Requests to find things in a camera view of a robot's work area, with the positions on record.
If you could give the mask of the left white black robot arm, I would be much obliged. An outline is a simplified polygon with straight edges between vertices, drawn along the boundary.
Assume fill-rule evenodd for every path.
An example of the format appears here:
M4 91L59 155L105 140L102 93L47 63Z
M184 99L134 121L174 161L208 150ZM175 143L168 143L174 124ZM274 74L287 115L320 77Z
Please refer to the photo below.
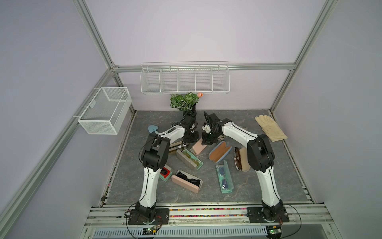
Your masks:
M195 110L184 112L180 122L173 122L168 130L150 133L138 154L144 167L144 181L140 198L135 205L135 212L145 223L155 221L158 180L162 168L168 161L171 143L179 139L193 143L199 139L196 115Z

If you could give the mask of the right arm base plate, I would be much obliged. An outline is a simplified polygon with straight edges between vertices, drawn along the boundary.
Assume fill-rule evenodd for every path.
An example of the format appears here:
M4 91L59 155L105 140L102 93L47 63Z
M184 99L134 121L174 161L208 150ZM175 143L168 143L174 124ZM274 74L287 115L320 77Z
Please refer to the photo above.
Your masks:
M281 207L248 207L246 216L250 223L287 223L289 216L284 206Z

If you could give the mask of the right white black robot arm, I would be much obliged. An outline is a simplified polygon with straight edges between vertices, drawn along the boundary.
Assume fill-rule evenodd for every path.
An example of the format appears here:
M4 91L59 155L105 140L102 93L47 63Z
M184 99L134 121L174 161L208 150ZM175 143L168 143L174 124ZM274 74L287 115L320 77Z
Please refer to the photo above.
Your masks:
M216 114L204 112L206 123L203 126L202 143L211 145L220 136L227 136L247 149L247 161L256 171L262 191L262 217L267 222L280 220L286 214L283 201L277 191L274 177L275 154L269 138L265 134L249 132L233 121L220 119Z

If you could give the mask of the blue case orange lining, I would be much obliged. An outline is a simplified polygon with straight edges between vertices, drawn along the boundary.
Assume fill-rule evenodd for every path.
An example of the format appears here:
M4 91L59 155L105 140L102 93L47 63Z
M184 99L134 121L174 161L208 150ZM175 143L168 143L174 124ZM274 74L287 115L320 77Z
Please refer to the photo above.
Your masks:
M209 160L218 163L230 153L231 149L232 147L228 146L225 141L221 141L209 153Z

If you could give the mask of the pink hard glasses case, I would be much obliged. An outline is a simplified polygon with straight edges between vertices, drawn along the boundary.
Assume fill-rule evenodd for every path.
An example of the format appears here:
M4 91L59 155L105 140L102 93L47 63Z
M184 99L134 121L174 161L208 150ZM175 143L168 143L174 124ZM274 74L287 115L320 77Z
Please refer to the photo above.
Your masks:
M207 145L203 145L203 139L200 138L191 148L191 152L195 155L198 156L200 155L203 150L207 147Z

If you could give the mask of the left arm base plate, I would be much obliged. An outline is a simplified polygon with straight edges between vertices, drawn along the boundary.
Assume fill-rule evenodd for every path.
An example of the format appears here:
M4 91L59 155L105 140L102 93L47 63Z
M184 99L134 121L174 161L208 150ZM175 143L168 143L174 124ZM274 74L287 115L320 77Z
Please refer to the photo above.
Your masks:
M140 209L131 210L127 216L127 224L130 225L167 225L170 219L168 208L156 208L154 210Z

